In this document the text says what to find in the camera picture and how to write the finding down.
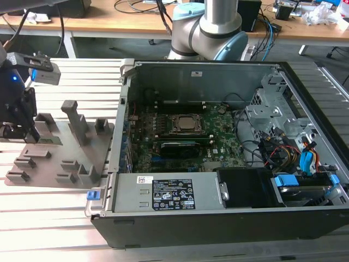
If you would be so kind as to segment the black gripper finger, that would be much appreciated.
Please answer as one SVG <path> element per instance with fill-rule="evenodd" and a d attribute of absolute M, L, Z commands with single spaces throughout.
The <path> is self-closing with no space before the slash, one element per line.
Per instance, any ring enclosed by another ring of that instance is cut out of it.
<path fill-rule="evenodd" d="M 32 142 L 28 136 L 32 130 L 31 125 L 18 126 L 10 123 L 1 123 L 1 139 L 19 140 L 25 143 Z"/>
<path fill-rule="evenodd" d="M 28 132 L 33 137 L 35 143 L 39 141 L 39 133 L 35 128 L 34 118 L 37 116 L 37 105 L 35 98 L 35 90 L 33 87 L 27 87 L 25 89 L 25 102 L 28 107 Z"/>

